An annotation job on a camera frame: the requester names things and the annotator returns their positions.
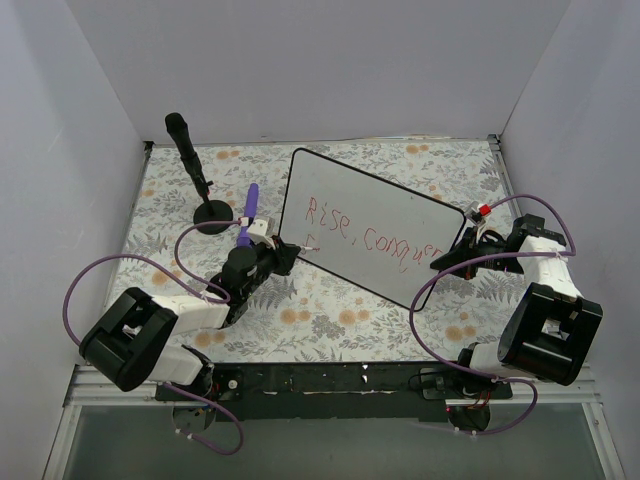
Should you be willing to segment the white whiteboard black frame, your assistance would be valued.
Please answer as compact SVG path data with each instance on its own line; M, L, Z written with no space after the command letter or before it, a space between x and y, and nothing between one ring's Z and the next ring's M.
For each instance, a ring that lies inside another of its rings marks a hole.
M279 235L319 247L301 257L401 307L421 311L430 263L456 244L461 209L305 148L296 149Z

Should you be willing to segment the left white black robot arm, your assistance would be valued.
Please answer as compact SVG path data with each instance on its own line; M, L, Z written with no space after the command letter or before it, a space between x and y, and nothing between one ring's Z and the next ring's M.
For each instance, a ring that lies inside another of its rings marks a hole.
M213 362L191 346L171 345L170 339L234 325L271 275L291 273L300 252L277 236L236 247L196 296L152 296L128 288L79 342L79 354L124 392L145 381L169 382L188 398L203 399L215 388Z

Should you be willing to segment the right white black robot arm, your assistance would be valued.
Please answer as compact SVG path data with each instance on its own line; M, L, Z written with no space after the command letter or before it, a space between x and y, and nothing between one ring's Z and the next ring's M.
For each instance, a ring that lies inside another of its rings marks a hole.
M545 228L541 217L526 214L514 220L504 238L473 226L452 249L431 262L441 272L475 258L477 264L453 274L464 280L485 268L522 274L527 289L500 339L464 348L452 373L454 389L475 397L489 384L489 375L535 377L568 386L575 381L601 323L602 307L584 298L573 283L567 241Z

